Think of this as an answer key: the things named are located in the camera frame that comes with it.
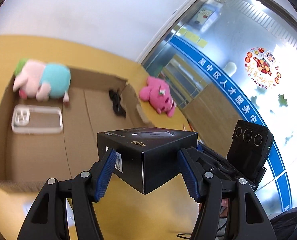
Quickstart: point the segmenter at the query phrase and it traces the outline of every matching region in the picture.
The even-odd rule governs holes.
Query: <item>tree decal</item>
[[[259,109],[259,106],[256,104],[257,96],[250,97],[250,101],[255,106],[256,109]]]
[[[255,88],[255,91],[258,95],[264,95],[266,93],[267,89],[257,87],[257,88]]]
[[[285,143],[284,143],[284,145],[286,145],[289,141],[290,141],[290,139],[293,137],[293,135],[291,135],[291,136],[288,136],[288,137],[285,137]]]
[[[287,98],[284,98],[284,95],[281,95],[281,94],[278,95],[278,102],[280,103],[280,107],[288,106]]]

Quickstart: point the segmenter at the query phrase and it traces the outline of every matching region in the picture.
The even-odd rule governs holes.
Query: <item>yellow table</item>
[[[51,38],[0,36],[0,100],[22,57],[113,74],[139,91],[147,73],[137,63],[84,45]],[[158,127],[189,128],[179,109],[172,118],[158,115],[149,103],[142,103],[145,115]],[[7,194],[0,190],[0,231],[7,240],[16,240],[24,221],[23,204],[37,193]],[[113,175],[105,197],[95,205],[106,240],[177,239],[176,234],[191,232],[198,215],[197,204],[189,197],[181,175],[159,189],[142,195]],[[77,239],[70,228],[72,240]]]

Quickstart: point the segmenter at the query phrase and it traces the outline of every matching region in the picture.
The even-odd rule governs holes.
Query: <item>barcode label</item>
[[[115,168],[123,173],[123,168],[122,168],[122,155],[118,152],[116,152],[116,164],[115,164]]]

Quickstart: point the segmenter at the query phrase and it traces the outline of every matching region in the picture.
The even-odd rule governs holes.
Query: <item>green plush ear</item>
[[[21,73],[22,68],[24,67],[25,63],[28,61],[28,58],[21,58],[19,60],[19,63],[17,64],[15,71],[14,71],[14,76],[17,76],[18,74]]]

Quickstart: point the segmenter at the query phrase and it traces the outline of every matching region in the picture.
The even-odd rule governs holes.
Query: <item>pink plush toy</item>
[[[37,101],[63,98],[64,104],[68,104],[71,73],[66,66],[21,59],[14,75],[13,91],[20,89],[20,98],[36,98]]]
[[[176,103],[170,95],[169,85],[164,80],[148,77],[147,87],[140,90],[139,97],[143,101],[149,101],[159,114],[166,112],[168,117],[174,115]]]

